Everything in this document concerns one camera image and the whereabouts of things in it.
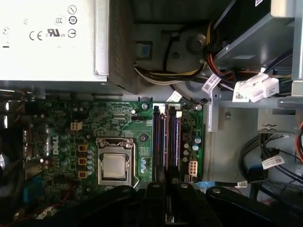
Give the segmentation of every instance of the white plastic connector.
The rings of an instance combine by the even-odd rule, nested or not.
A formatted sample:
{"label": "white plastic connector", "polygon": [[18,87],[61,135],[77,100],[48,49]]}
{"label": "white plastic connector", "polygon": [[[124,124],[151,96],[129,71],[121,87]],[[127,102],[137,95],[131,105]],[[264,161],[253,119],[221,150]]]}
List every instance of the white plastic connector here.
{"label": "white plastic connector", "polygon": [[270,78],[267,74],[260,73],[239,86],[239,93],[248,97],[253,103],[263,98],[279,93],[279,80]]}
{"label": "white plastic connector", "polygon": [[71,130],[72,131],[79,131],[82,129],[82,122],[72,122],[71,123]]}
{"label": "white plastic connector", "polygon": [[198,172],[198,162],[190,161],[188,164],[188,173],[190,176],[197,176]]}

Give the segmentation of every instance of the cable label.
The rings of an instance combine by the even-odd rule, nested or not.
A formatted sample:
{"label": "cable label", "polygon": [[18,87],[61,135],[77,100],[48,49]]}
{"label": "cable label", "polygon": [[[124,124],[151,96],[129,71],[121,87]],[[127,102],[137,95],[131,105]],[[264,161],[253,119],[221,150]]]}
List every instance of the cable label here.
{"label": "cable label", "polygon": [[217,77],[215,74],[212,74],[203,85],[202,90],[210,95],[212,90],[219,84],[220,81],[221,79],[219,77]]}
{"label": "cable label", "polygon": [[245,81],[239,81],[235,84],[235,88],[232,95],[232,101],[234,103],[248,103],[250,99],[240,94],[240,87]]}
{"label": "cable label", "polygon": [[172,95],[166,101],[167,103],[178,103],[182,98],[182,95],[178,91],[174,91]]}
{"label": "cable label", "polygon": [[238,182],[238,185],[235,186],[235,188],[247,188],[248,186],[248,182],[247,181],[242,181],[242,182]]}
{"label": "cable label", "polygon": [[265,170],[265,169],[269,169],[271,167],[278,166],[278,165],[281,165],[284,163],[285,163],[285,161],[283,160],[283,158],[278,155],[278,156],[273,156],[273,157],[263,161],[262,166],[263,166],[263,169]]}

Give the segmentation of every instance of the yellow wire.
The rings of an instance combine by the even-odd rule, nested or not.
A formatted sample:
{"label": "yellow wire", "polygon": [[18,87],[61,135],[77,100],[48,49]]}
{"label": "yellow wire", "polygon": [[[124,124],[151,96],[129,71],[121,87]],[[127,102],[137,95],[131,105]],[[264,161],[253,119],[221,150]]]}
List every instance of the yellow wire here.
{"label": "yellow wire", "polygon": [[[206,34],[206,45],[208,45],[210,43],[210,33],[211,33],[211,25],[212,22],[209,23],[208,29],[207,29],[207,34]],[[181,72],[181,73],[157,73],[157,72],[150,72],[150,74],[155,75],[155,76],[190,76],[193,73],[197,72],[198,70],[193,70],[190,72]]]}
{"label": "yellow wire", "polygon": [[197,71],[198,70],[193,70],[193,71],[190,71],[190,72],[181,72],[181,73],[174,73],[174,74],[171,74],[171,73],[150,72],[150,74],[152,74],[152,75],[158,75],[158,76],[190,76],[190,75],[192,75],[193,73],[195,73]]}

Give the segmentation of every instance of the dell logo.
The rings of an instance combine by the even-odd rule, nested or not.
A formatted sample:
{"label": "dell logo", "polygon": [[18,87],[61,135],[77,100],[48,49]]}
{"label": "dell logo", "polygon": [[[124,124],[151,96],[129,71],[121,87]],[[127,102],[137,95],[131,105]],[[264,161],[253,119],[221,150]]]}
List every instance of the dell logo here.
{"label": "dell logo", "polygon": [[53,137],[53,155],[59,154],[59,136]]}

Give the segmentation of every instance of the power supply unit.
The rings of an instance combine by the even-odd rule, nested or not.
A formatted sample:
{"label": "power supply unit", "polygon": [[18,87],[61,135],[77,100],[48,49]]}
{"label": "power supply unit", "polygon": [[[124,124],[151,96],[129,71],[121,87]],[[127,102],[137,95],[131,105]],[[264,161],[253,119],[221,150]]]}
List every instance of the power supply unit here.
{"label": "power supply unit", "polygon": [[132,27],[126,0],[1,0],[1,84],[135,93]]}

